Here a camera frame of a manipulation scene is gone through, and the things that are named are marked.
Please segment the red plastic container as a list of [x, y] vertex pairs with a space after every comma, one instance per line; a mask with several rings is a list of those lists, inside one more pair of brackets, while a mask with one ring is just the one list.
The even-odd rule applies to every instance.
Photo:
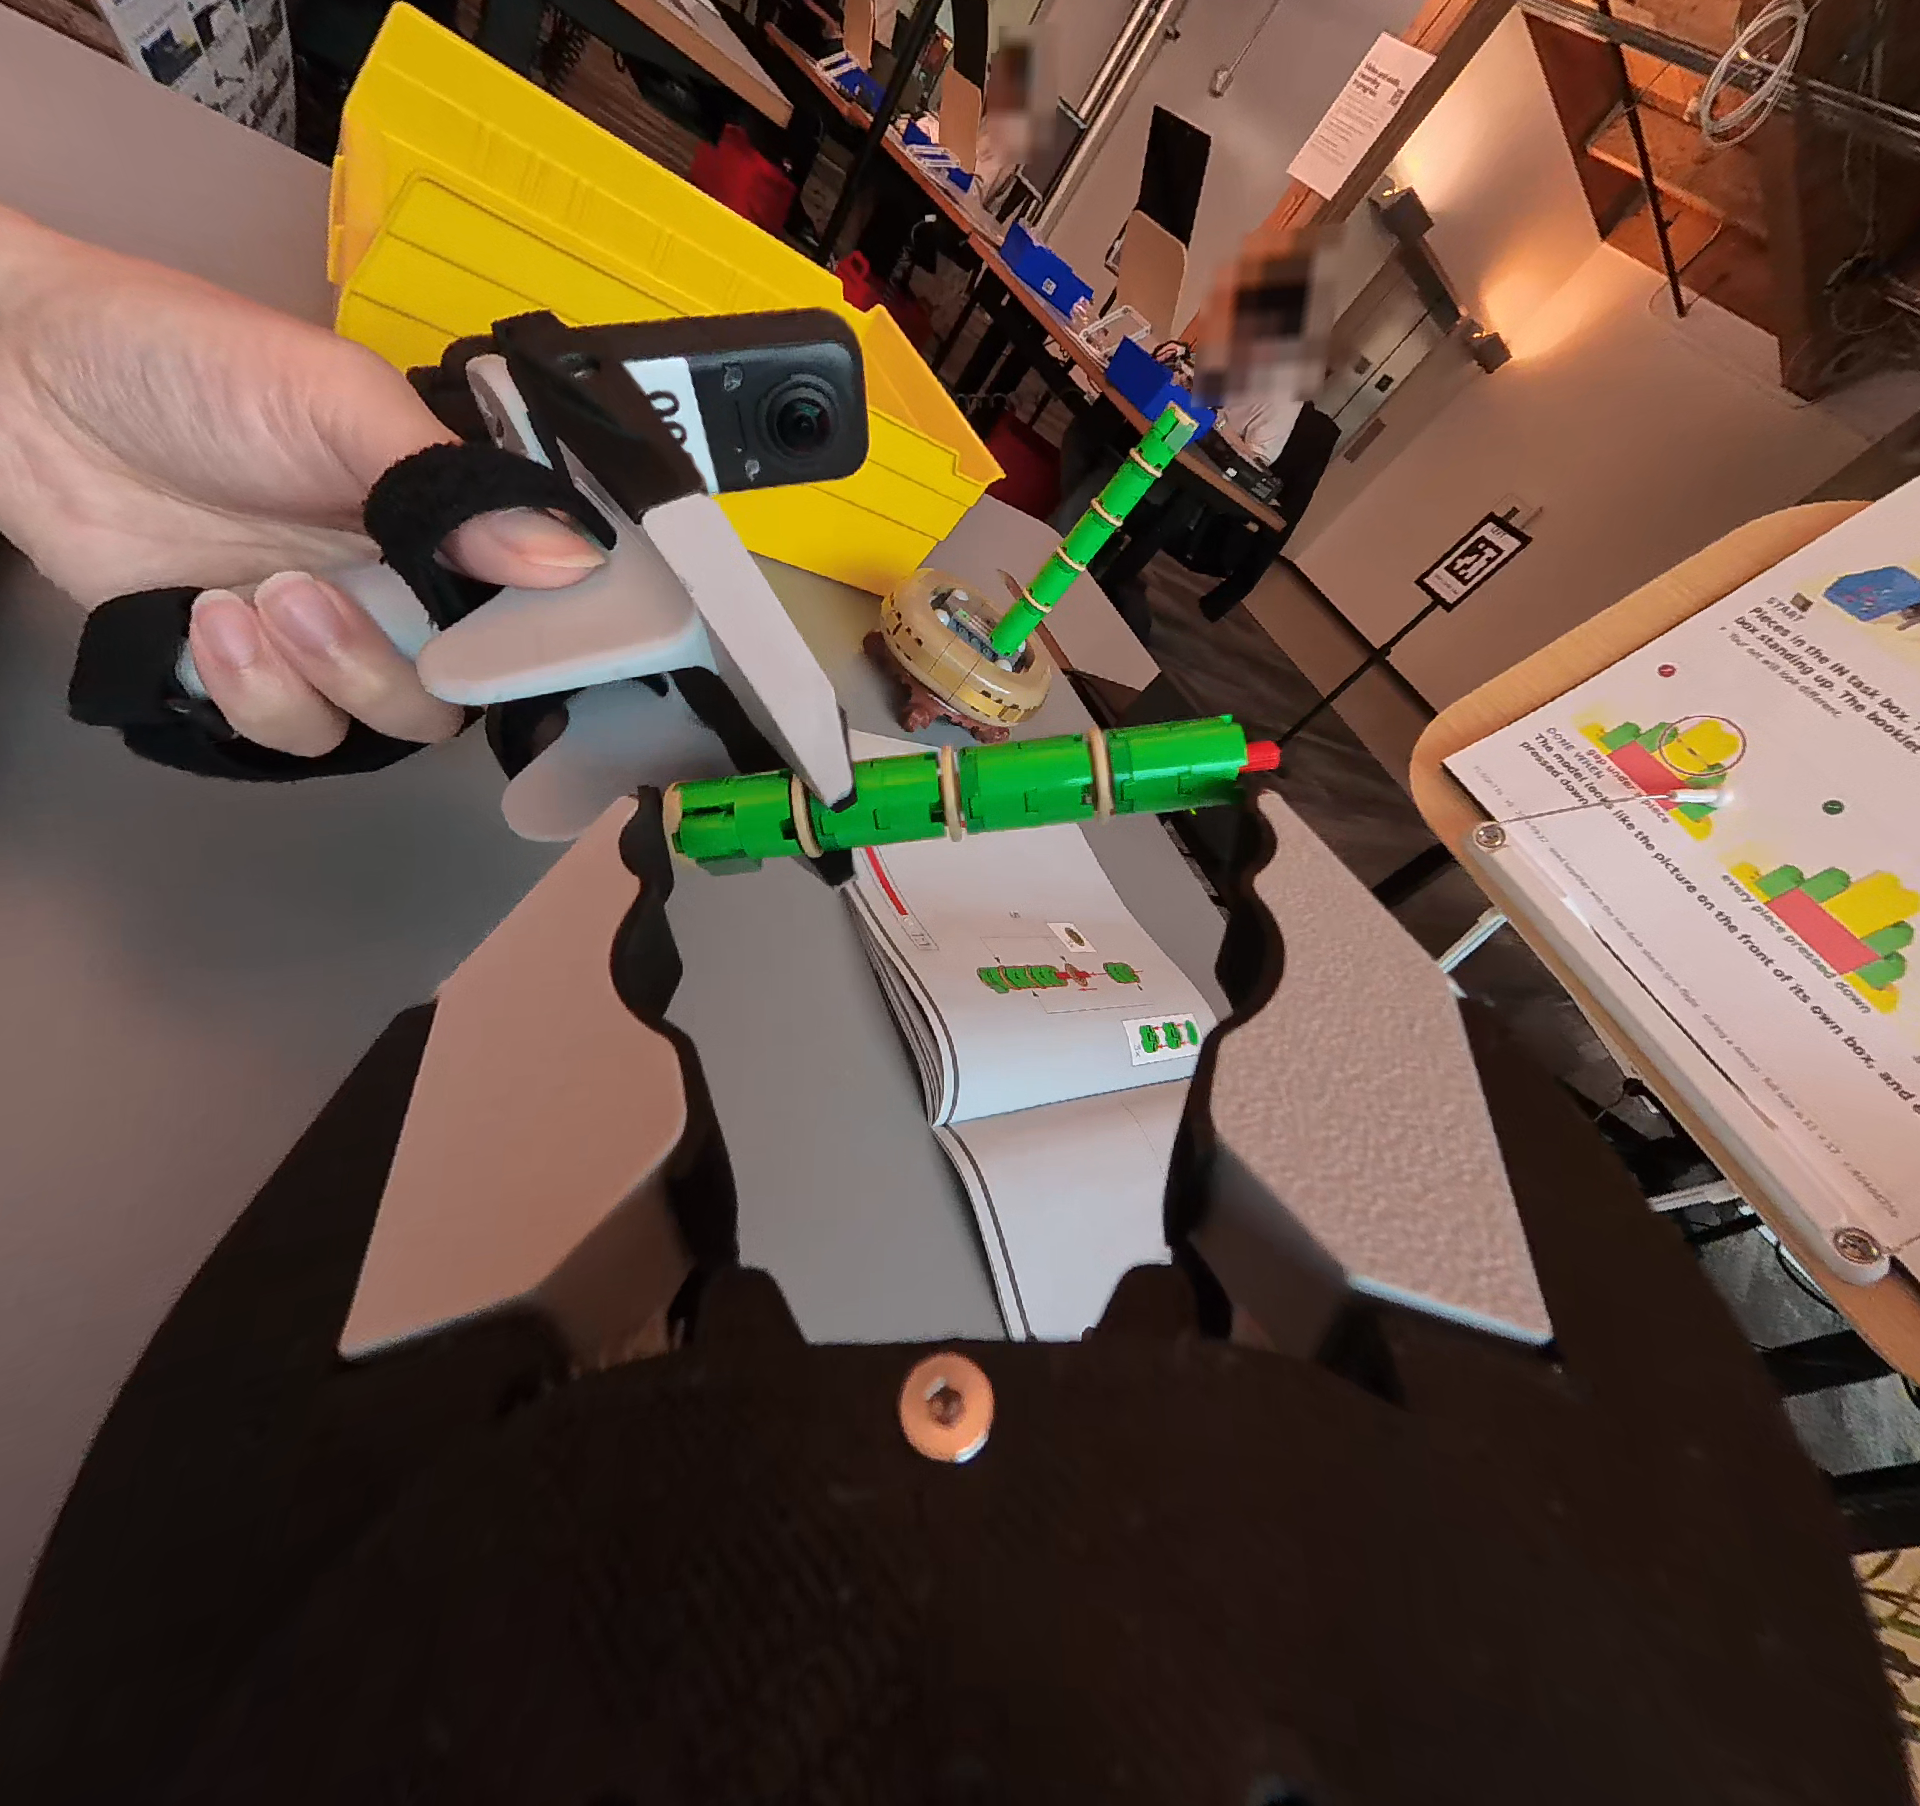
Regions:
[[1015, 411], [1002, 409], [986, 435], [986, 452], [1000, 471], [986, 495], [1032, 518], [1050, 518], [1062, 494], [1061, 447]]
[[761, 153], [737, 123], [700, 144], [689, 181], [748, 225], [779, 235], [797, 200], [797, 184], [773, 158]]

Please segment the black office chair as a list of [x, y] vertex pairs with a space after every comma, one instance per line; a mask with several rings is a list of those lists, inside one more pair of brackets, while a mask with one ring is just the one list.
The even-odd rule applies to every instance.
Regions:
[[1233, 570], [1225, 573], [1213, 590], [1199, 597], [1198, 609], [1201, 617], [1210, 623], [1225, 617], [1230, 609], [1248, 600], [1261, 576], [1282, 560], [1290, 535], [1301, 523], [1309, 502], [1328, 468], [1338, 439], [1340, 429], [1330, 417], [1312, 401], [1303, 401], [1284, 446], [1263, 471], [1257, 471], [1244, 455], [1220, 462], [1223, 474], [1235, 486], [1235, 494], [1248, 503], [1275, 513], [1280, 524], [1270, 526], [1257, 518], [1246, 520], [1251, 539], [1239, 552]]

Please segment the white wall paper notice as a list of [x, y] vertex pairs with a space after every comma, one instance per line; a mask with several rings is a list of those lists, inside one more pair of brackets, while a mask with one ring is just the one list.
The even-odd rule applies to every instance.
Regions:
[[1330, 200], [1431, 64], [1431, 52], [1384, 31], [1287, 164], [1287, 177]]

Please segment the tan round brick pot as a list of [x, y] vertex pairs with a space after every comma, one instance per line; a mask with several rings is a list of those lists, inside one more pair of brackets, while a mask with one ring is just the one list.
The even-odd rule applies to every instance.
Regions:
[[998, 617], [981, 588], [946, 570], [922, 566], [892, 587], [863, 649], [899, 686], [899, 731], [946, 721], [992, 744], [1039, 714], [1056, 665], [1033, 639], [998, 654]]

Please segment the long wooden table with bins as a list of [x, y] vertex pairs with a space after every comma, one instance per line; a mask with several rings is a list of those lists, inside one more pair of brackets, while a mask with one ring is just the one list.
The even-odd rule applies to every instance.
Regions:
[[[858, 105], [841, 93], [829, 76], [820, 70], [818, 62], [792, 39], [788, 39], [775, 24], [770, 24], [763, 35], [767, 44], [779, 52], [782, 61], [790, 62], [792, 68], [802, 76], [810, 97], [825, 106], [828, 114], [837, 124], [851, 129], [854, 142], [860, 144], [867, 126], [871, 124], [869, 114]], [[959, 229], [967, 242], [967, 249], [981, 264], [986, 278], [992, 280], [992, 284], [986, 287], [990, 316], [1000, 326], [1010, 329], [1010, 345], [1032, 358], [1032, 368], [1049, 378], [1049, 384], [1052, 384], [1058, 395], [1083, 383], [1086, 389], [1096, 394], [1125, 421], [1133, 422], [1137, 429], [1148, 426], [1142, 409], [1137, 409], [1133, 401], [1128, 401], [1122, 394], [1111, 383], [1107, 365], [1081, 344], [1081, 335], [1070, 330], [1069, 323], [1061, 319], [1058, 313], [1049, 306], [1032, 287], [1028, 287], [1028, 283], [1021, 283], [992, 240], [986, 237], [967, 218], [960, 194], [957, 194], [945, 181], [930, 177], [901, 144], [897, 134], [888, 131], [880, 146], [892, 170], [901, 172], [927, 201], [927, 205], [937, 211], [937, 215], [949, 225]], [[1204, 489], [1209, 489], [1214, 503], [1220, 503], [1235, 516], [1244, 518], [1251, 530], [1272, 535], [1277, 548], [1285, 548], [1285, 541], [1291, 535], [1291, 524], [1287, 524], [1284, 516], [1270, 505], [1250, 497], [1239, 486], [1235, 476], [1223, 472], [1213, 462], [1201, 443], [1187, 443], [1180, 455], [1180, 467], [1186, 471], [1189, 481], [1198, 481]]]

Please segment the wooden instruction board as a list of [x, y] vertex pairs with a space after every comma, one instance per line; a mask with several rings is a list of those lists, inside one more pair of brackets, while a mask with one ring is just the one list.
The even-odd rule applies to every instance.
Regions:
[[1916, 1377], [1918, 483], [1745, 523], [1426, 723], [1433, 835]]

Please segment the thin green brick bamboo stalk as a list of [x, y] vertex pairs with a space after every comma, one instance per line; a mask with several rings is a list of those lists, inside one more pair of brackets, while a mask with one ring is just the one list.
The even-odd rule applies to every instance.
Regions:
[[987, 636], [993, 664], [1012, 665], [1018, 660], [1044, 617], [1088, 574], [1091, 560], [1113, 541], [1140, 500], [1152, 490], [1199, 430], [1199, 421], [1186, 407], [1165, 406], [1108, 481], [1090, 497], [1077, 523], [1033, 578], [1015, 588], [1012, 606], [996, 621]]

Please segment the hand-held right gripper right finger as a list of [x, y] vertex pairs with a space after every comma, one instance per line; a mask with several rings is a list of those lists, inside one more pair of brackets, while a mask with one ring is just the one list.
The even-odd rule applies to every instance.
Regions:
[[1359, 1302], [1545, 1349], [1547, 1302], [1451, 979], [1285, 806], [1238, 811], [1165, 1238], [1230, 1321], [1323, 1350]]

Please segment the grey wall light fixture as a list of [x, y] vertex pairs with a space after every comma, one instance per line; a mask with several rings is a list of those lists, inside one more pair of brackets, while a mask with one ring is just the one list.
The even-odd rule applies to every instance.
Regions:
[[1510, 347], [1498, 330], [1468, 313], [1439, 264], [1429, 243], [1433, 221], [1419, 194], [1407, 185], [1380, 181], [1368, 204], [1413, 294], [1434, 329], [1454, 338], [1484, 374], [1498, 373], [1510, 360]]

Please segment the grey desk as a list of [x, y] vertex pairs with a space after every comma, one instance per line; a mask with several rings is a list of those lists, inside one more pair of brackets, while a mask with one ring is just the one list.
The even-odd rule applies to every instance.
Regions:
[[[479, 737], [257, 788], [70, 721], [81, 611], [4, 549], [4, 1633], [175, 1298], [392, 1015], [555, 861]], [[673, 1021], [742, 1242], [810, 1338], [1000, 1338], [972, 1213], [841, 899], [689, 876]]]

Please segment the thick green brick bamboo stalk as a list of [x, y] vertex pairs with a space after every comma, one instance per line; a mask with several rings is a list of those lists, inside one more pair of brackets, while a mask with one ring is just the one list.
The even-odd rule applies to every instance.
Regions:
[[788, 769], [679, 783], [661, 799], [661, 826], [668, 846], [700, 867], [820, 861], [933, 838], [1213, 809], [1282, 761], [1280, 743], [1248, 737], [1228, 716], [1091, 726], [860, 760], [841, 806]]

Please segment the small blue plastic bin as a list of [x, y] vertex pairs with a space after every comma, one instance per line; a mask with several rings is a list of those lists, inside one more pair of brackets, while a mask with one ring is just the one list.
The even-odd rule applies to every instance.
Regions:
[[1065, 321], [1070, 321], [1070, 316], [1091, 300], [1090, 283], [1086, 283], [1065, 257], [1036, 240], [1032, 229], [1021, 221], [1012, 221], [1002, 229], [998, 256], [1015, 280], [1026, 284]]

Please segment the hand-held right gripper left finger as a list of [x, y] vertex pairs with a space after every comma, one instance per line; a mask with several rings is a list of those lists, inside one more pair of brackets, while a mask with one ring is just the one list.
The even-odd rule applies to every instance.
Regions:
[[661, 797], [618, 799], [441, 984], [338, 1354], [530, 1314], [572, 1361], [664, 1350], [737, 1258], [731, 1164], [668, 1020]]

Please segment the large blue plastic bin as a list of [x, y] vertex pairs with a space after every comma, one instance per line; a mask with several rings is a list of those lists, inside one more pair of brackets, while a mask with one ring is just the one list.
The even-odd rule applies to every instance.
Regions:
[[1158, 360], [1133, 338], [1120, 338], [1104, 373], [1107, 391], [1140, 415], [1140, 426], [1149, 429], [1166, 407], [1183, 411], [1193, 426], [1192, 439], [1204, 439], [1217, 411], [1193, 389], [1181, 384], [1172, 368]]

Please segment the white instruction booklet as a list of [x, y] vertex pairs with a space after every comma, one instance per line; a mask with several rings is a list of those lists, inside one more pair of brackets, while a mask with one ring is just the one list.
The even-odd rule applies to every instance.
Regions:
[[1217, 1018], [1077, 826], [863, 848], [841, 889], [964, 1193], [1010, 1338], [1091, 1329], [1165, 1263], [1165, 1181]]

